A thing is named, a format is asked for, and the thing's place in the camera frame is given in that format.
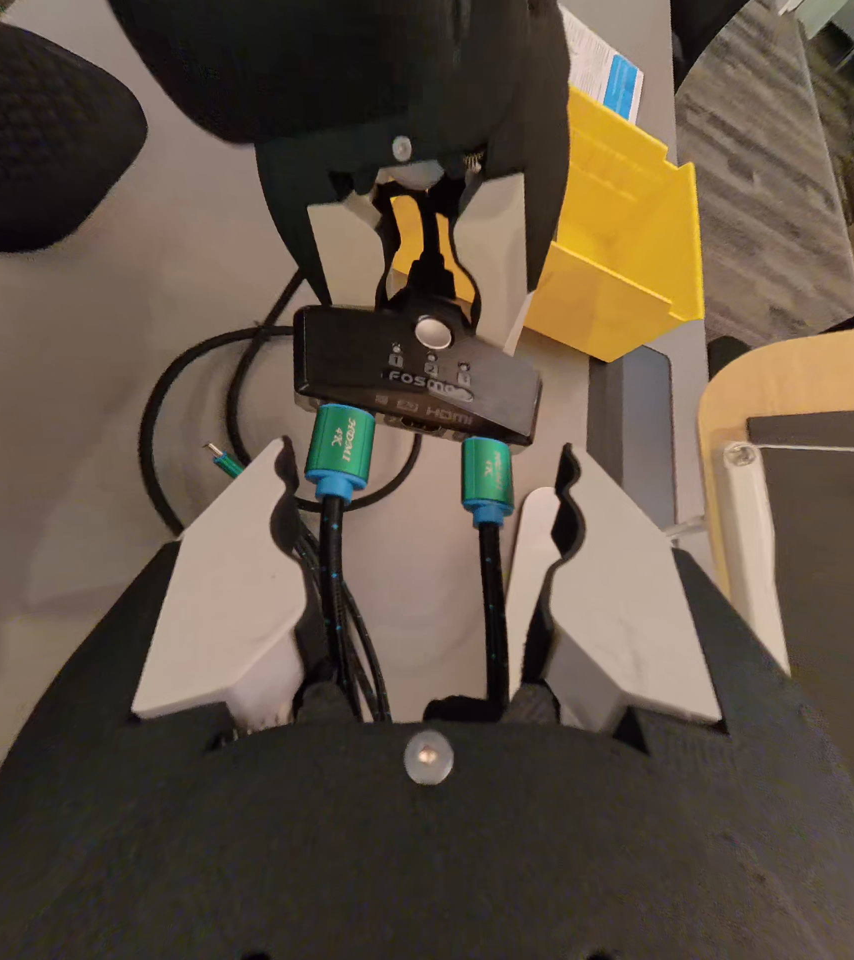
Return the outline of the white stand with wooden board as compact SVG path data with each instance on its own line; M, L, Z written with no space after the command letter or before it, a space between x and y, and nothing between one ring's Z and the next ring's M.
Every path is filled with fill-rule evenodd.
M706 521L721 592L673 550L717 699L798 699L790 666L854 692L854 329L745 352L711 378L697 423ZM516 690L544 685L558 561L533 577Z

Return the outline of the printed paper sheet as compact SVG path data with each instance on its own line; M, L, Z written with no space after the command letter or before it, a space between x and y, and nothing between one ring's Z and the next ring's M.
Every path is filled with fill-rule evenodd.
M630 124L637 124L643 72L590 30L566 6L558 6L569 57L569 86Z

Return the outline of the black splitter box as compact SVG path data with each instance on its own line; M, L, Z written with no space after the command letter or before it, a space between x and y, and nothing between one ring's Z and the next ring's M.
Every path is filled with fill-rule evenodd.
M540 375L481 339L453 300L404 290L382 308L307 306L292 327L302 405L353 406L385 426L455 442L534 442Z

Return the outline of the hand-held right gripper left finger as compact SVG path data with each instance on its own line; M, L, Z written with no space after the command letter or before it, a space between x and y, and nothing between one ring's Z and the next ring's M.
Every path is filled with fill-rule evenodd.
M133 714L222 704L236 721L288 720L305 673L299 483L290 439L276 438L181 534Z

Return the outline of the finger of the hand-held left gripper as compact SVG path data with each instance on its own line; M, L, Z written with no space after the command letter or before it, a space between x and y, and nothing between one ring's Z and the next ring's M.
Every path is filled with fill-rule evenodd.
M347 197L307 208L333 306L376 306L396 254L396 220L373 197Z
M473 291L473 330L504 354L515 354L533 298L525 200L523 173L477 176L466 186L452 226L452 252Z

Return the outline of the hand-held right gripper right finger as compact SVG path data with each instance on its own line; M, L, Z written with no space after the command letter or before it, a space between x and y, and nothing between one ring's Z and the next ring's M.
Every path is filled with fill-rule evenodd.
M545 682L563 722L611 734L629 708L720 721L667 536L572 443L561 452L554 492Z

